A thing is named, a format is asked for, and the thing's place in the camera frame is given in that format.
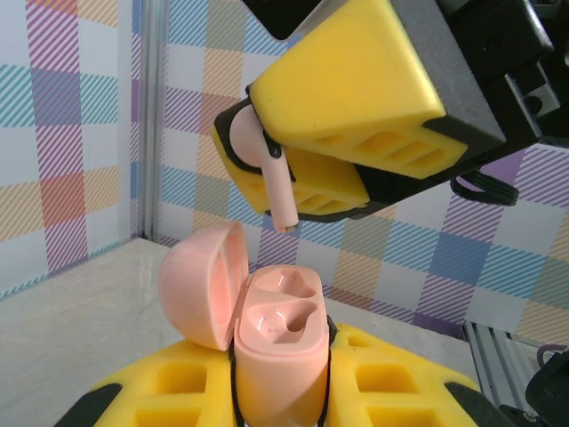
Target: white table surface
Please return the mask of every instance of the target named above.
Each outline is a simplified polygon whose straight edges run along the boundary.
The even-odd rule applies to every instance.
[[[134,240],[0,303],[0,426],[53,426],[101,378],[180,339],[156,290],[167,252]],[[477,380],[466,342],[341,302],[326,307],[336,323]]]

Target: black cable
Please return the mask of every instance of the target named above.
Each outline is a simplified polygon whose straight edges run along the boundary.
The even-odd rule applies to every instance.
[[[566,345],[563,344],[545,344],[542,345],[539,349],[537,349],[537,364],[540,367],[543,367],[543,365],[545,365],[545,353],[547,351],[567,351],[567,349],[569,349],[569,347],[567,347]]]
[[[458,181],[459,178],[481,189],[481,191],[465,187]],[[517,203],[517,198],[519,197],[519,190],[516,187],[493,176],[486,175],[479,170],[452,178],[451,189],[457,196],[487,205],[513,206]]]

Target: yellow foam pad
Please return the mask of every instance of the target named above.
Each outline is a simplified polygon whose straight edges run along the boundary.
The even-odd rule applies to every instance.
[[[189,341],[166,347],[98,383],[123,389],[94,427],[234,427],[227,352]]]
[[[350,0],[267,68],[251,100],[277,142],[415,178],[467,146],[423,128],[445,107],[389,0]]]
[[[328,427],[477,427],[445,383],[466,376],[348,325],[332,346]]]
[[[229,176],[249,205],[258,214],[267,212],[269,205],[262,176],[237,167],[225,152],[215,127],[211,134]],[[336,214],[369,202],[364,184],[351,163],[296,148],[289,148],[285,153],[296,179],[293,191],[299,213]]]

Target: pink earbud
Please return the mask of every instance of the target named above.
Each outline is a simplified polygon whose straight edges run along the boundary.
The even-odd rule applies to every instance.
[[[276,146],[274,155],[269,152],[263,128],[252,105],[247,105],[235,115],[229,139],[235,154],[244,163],[260,168],[276,230],[288,232],[296,229],[299,215],[285,152],[279,146]]]

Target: metal frame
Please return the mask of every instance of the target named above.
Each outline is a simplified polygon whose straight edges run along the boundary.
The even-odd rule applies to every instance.
[[[117,4],[118,21],[118,240],[131,238],[132,1]]]
[[[539,344],[519,341],[514,334],[466,322],[465,333],[472,350],[481,391],[495,406],[508,405],[528,413],[525,388],[537,372],[531,363]]]
[[[139,231],[150,241],[156,240],[160,189],[159,141],[164,122],[163,76],[168,6],[168,2],[162,0],[142,0]]]

